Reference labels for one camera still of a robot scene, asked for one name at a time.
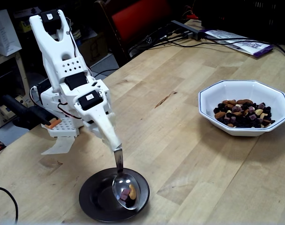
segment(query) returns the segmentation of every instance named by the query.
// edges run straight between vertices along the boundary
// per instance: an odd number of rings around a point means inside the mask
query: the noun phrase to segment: paper
[[[68,153],[75,141],[74,137],[58,137],[53,147],[41,153],[42,155],[64,154]]]
[[[209,31],[206,31],[205,33],[215,38],[219,38],[219,39],[220,38],[244,38],[244,36],[240,36],[240,35],[226,32],[223,30],[209,30]],[[233,43],[236,41],[243,41],[243,40],[228,40],[228,41],[216,41],[216,42],[227,44],[227,43]],[[237,51],[243,52],[243,53],[254,55],[256,57],[259,57],[262,54],[272,49],[271,45],[266,45],[266,44],[258,43],[255,41],[240,42],[240,43],[235,43],[235,44],[226,45],[226,46],[233,48]]]

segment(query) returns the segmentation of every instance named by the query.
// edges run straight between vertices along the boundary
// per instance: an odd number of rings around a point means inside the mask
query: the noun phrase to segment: bowl
[[[271,107],[275,122],[266,128],[231,128],[217,121],[214,108],[224,100],[249,99],[254,103],[264,102]],[[270,132],[285,122],[285,94],[258,81],[219,81],[198,94],[199,113],[213,125],[233,136],[259,136]]]

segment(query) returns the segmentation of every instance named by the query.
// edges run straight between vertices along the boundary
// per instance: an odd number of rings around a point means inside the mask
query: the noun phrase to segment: red chair
[[[131,60],[130,47],[174,15],[174,5],[168,0],[98,0],[94,8],[120,67]]]

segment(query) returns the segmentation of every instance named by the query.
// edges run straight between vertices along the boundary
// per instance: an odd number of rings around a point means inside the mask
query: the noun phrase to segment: dark metal plate
[[[81,188],[80,206],[89,217],[102,222],[117,222],[130,219],[142,211],[150,196],[148,183],[143,176],[133,170],[125,168],[124,172],[133,176],[140,187],[141,196],[137,209],[125,209],[114,197],[112,182],[117,170],[110,168],[92,175]]]

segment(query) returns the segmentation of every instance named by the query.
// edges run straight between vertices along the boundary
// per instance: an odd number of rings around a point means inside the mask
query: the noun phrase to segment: black device
[[[27,108],[10,95],[2,96],[1,100],[8,109],[18,116],[13,121],[13,124],[17,127],[31,130],[40,123],[51,126],[54,121],[58,120],[58,117],[44,108],[36,105]]]

